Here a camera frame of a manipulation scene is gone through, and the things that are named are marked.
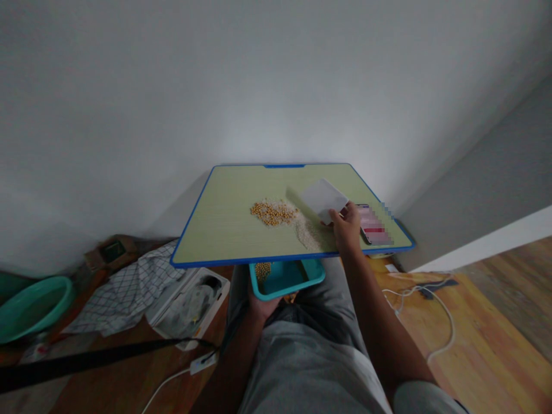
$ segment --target gray wall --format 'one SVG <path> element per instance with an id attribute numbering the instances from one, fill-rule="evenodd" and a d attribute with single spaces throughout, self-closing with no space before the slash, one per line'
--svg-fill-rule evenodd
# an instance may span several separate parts
<path id="1" fill-rule="evenodd" d="M 401 216 L 418 246 L 398 258 L 418 269 L 550 205 L 552 75 Z"/>
<path id="2" fill-rule="evenodd" d="M 0 269 L 178 236 L 220 163 L 350 162 L 400 210 L 545 75 L 547 0 L 0 2 Z"/>

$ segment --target smartphone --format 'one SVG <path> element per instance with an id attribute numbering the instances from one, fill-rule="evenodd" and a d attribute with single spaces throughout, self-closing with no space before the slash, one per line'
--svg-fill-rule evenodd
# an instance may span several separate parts
<path id="1" fill-rule="evenodd" d="M 372 211 L 368 204 L 357 204 L 361 215 L 361 232 L 364 240 L 372 245 L 393 244 L 384 225 Z"/>

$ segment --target table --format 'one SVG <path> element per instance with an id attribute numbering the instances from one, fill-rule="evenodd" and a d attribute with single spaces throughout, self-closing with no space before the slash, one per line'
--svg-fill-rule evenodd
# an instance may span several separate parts
<path id="1" fill-rule="evenodd" d="M 350 164 L 223 165 L 211 170 L 171 264 L 187 268 L 337 256 L 332 229 L 321 226 L 299 198 L 321 178 L 354 203 L 370 205 L 392 237 L 392 245 L 371 246 L 359 234 L 365 254 L 405 251 L 415 246 Z M 285 199 L 320 226 L 320 248 L 307 250 L 292 225 L 269 228 L 253 216 L 251 207 L 264 198 Z"/>

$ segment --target hand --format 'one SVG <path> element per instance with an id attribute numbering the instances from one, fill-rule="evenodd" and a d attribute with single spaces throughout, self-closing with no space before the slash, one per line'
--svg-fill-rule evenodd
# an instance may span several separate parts
<path id="1" fill-rule="evenodd" d="M 333 221 L 333 234 L 335 244 L 340 253 L 345 250 L 356 250 L 361 248 L 358 236 L 361 231 L 361 215 L 357 205 L 349 201 L 343 210 L 343 218 L 336 210 L 331 209 L 329 215 Z"/>
<path id="2" fill-rule="evenodd" d="M 250 311 L 253 313 L 255 317 L 261 318 L 263 321 L 263 324 L 266 322 L 269 316 L 272 315 L 274 310 L 278 307 L 278 304 L 280 303 L 280 299 L 281 299 L 281 298 L 276 298 L 276 299 L 269 300 L 267 302 L 260 300 L 253 293 L 253 288 L 251 287 L 251 279 L 249 279 L 247 296 L 249 298 Z"/>

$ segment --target plaid cloth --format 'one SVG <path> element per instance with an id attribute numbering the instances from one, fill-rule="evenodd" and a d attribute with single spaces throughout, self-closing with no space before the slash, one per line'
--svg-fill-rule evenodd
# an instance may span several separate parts
<path id="1" fill-rule="evenodd" d="M 112 275 L 88 300 L 79 316 L 63 330 L 67 334 L 99 331 L 103 336 L 132 328 L 145 310 L 186 272 L 175 269 L 170 257 L 178 240 L 143 255 Z"/>

